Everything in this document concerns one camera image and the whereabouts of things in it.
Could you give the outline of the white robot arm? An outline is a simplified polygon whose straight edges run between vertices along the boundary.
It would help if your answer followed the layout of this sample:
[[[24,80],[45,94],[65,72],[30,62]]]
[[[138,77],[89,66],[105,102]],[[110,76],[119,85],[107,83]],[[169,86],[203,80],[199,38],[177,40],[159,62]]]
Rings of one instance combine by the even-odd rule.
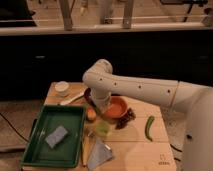
[[[93,103],[106,111],[111,94],[168,107],[187,115],[183,171],[213,171],[213,87],[176,80],[118,76],[108,60],[97,60],[82,77]]]

